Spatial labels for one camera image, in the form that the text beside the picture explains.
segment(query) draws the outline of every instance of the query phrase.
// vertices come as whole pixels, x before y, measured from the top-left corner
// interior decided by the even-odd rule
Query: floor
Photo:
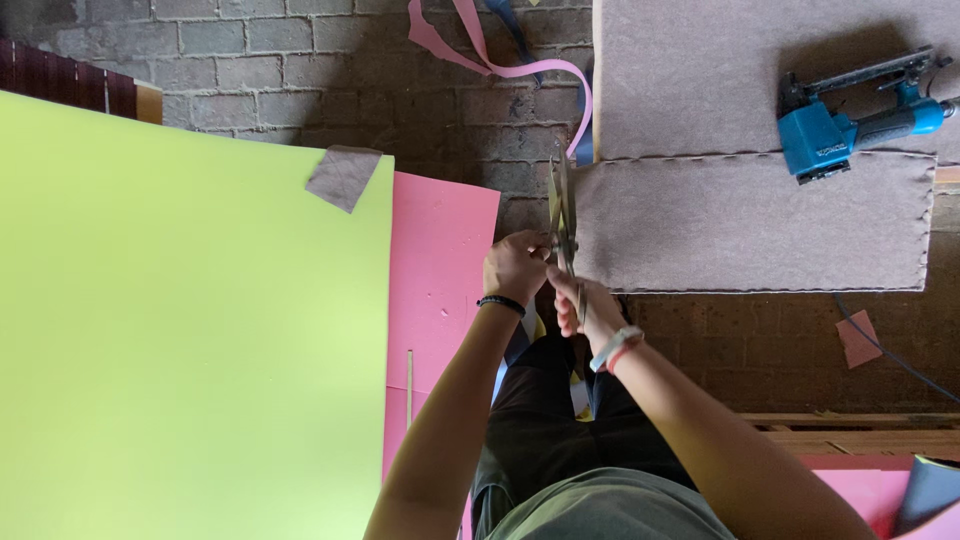
[[[533,53],[584,67],[591,0],[512,0]],[[449,0],[426,18],[470,53]],[[492,60],[516,63],[481,6]],[[503,193],[496,236],[545,229],[545,164],[572,135],[576,83],[487,79],[406,38],[403,0],[26,0],[0,32],[164,88],[178,128],[283,144],[371,146],[396,168]],[[960,194],[937,195],[923,293],[848,293],[889,349],[960,392]],[[540,304],[547,309],[544,295]],[[960,411],[889,359],[848,370],[827,294],[638,295],[649,339],[740,411]]]

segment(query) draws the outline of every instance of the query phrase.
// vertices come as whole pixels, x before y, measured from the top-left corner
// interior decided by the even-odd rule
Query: black pants
[[[569,340],[547,335],[507,369],[491,409],[470,492],[474,538],[541,489],[600,467],[644,471],[696,489],[620,381],[587,369],[593,422],[578,422],[570,399]]]

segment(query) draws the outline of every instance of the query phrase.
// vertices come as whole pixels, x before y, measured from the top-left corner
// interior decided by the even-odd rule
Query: gray felt
[[[335,144],[310,175],[306,190],[331,205],[353,213],[383,152]]]
[[[577,274],[623,292],[922,290],[936,159],[851,165],[803,186],[781,154],[576,168]]]
[[[813,80],[928,43],[959,60],[933,97],[960,95],[958,0],[595,0],[593,19],[601,160],[779,149],[782,73]],[[895,102],[866,86],[825,96],[854,118]],[[882,147],[960,162],[960,114]]]

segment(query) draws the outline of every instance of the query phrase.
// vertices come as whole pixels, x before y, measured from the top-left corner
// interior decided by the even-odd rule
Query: green t-shirt
[[[488,540],[735,540],[697,492],[607,467],[550,485],[514,508]]]

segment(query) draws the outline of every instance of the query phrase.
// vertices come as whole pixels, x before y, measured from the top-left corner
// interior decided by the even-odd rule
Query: white wristband
[[[603,349],[600,349],[600,352],[597,353],[597,356],[593,357],[593,360],[590,361],[590,369],[593,370],[593,373],[596,373],[601,366],[607,363],[607,358],[613,354],[614,351],[620,348],[623,345],[623,342],[632,339],[634,337],[640,337],[643,339],[643,330],[637,327],[623,327],[618,330],[613,337],[610,338],[610,341],[603,346]]]

